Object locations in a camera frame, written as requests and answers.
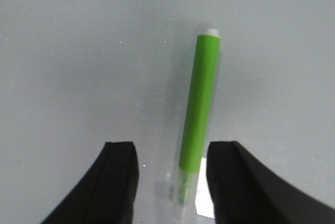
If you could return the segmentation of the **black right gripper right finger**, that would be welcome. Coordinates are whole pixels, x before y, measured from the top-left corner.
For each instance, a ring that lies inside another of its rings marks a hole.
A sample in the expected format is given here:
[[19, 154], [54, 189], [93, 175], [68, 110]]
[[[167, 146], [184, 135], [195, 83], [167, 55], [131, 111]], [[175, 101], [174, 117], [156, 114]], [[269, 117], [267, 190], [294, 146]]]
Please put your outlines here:
[[216, 223], [334, 223], [334, 208], [276, 175], [238, 141], [209, 144], [207, 183]]

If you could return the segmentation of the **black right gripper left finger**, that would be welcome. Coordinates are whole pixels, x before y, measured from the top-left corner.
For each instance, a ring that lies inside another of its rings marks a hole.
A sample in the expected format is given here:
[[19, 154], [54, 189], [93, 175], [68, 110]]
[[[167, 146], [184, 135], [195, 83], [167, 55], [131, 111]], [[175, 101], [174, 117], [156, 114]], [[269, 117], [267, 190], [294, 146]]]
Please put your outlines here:
[[133, 142], [106, 142], [80, 181], [43, 223], [132, 223], [139, 181]]

